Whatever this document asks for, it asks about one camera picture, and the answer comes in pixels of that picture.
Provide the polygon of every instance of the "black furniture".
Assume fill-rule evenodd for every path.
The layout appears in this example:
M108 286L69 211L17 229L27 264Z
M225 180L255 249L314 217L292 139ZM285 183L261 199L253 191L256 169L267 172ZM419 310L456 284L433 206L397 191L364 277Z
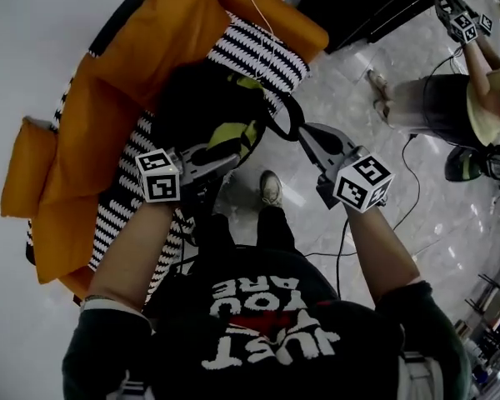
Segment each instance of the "black furniture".
M433 0L301 0L298 10L324 28L331 53L366 38L374 43L433 5Z

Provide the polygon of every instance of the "black and white striped fabric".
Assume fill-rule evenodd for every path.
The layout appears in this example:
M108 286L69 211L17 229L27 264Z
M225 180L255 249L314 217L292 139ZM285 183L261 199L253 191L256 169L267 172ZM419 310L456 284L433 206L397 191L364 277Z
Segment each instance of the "black and white striped fabric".
M270 34L259 26L231 13L228 14L232 21L207 58L233 71L258 78L266 89L292 93L308 74L308 65L285 44L277 39L272 40ZM89 54L94 58L98 56L92 49L89 50ZM73 77L54 115L52 129L56 132L59 129L59 120L72 81ZM269 112L274 116L282 104L269 90L266 91L266 99ZM96 270L113 239L143 202L136 176L135 156L155 149L151 140L153 117L155 116L151 112L143 112L122 151L112 186L100 194L92 256L89 262L89 267L93 270ZM148 297L167 275L168 269L182 249L183 239L192 233L193 228L194 221L186 220L177 210L150 282ZM31 224L28 224L27 235L27 247L30 249L33 246Z

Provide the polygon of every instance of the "person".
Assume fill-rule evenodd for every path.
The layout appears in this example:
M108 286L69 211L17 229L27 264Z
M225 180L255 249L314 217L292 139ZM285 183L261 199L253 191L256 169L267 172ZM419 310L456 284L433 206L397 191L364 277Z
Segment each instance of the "person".
M383 76L368 70L380 92L374 103L389 126L421 133L466 148L482 150L500 144L500 57L479 33L463 46L469 75L433 75L390 87ZM491 72L480 62L481 53Z
M341 301L295 248L273 172L260 191L257 246L236 247L213 216L154 327L142 309L174 206L137 210L94 274L63 359L64 397L465 398L463 345L383 215L347 207L372 310Z

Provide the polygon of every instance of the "black t-shirt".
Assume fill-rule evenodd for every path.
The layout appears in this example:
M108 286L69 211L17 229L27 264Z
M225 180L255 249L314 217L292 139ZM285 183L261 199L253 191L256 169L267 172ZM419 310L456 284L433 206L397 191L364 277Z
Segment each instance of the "black t-shirt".
M373 311L338 300L296 254L250 247L196 265L193 275L162 283L154 334L130 312L83 311L63 362L66 398L146 389L155 398L397 398L407 352L437 361L445 398L467 390L463 347L425 282L390 292Z

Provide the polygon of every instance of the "gray tile floor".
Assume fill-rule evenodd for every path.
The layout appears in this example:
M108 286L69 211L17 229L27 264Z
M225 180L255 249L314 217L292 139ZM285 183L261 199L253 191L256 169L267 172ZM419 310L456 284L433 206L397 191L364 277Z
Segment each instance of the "gray tile floor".
M467 2L494 18L498 15L491 0ZM383 209L391 224L413 205L418 189L401 158L408 137L389 128L373 111L376 95L366 71L375 67L390 83L420 78L456 46L434 11L426 11L378 43L358 43L332 55L320 55L311 64L312 76L296 91L308 121L342 129L357 144L379 153L396 171ZM464 61L458 61L454 69L464 69ZM438 73L450 72L446 64ZM282 112L277 120L288 123ZM432 137L417 137L407 148L406 159L418 175L422 191L419 204L397 234L432 284L437 303L456 320L470 313L463 300L478 285L477 274L493 276L500 267L500 202L493 211L492 200L499 191L490 179L462 184L444 179L443 165L451 149ZM346 218L343 208L325 208L315 192L318 170L298 143L284 142L272 132L266 133L256 152L233 174L217 205L229 215L236 242L256 241L258 177L265 168L275 171L284 184L284 208L298 249L302 253L336 253ZM344 252L353 250L347 235ZM335 258L309 259L335 285ZM372 305L355 255L342 258L340 285L343 298Z

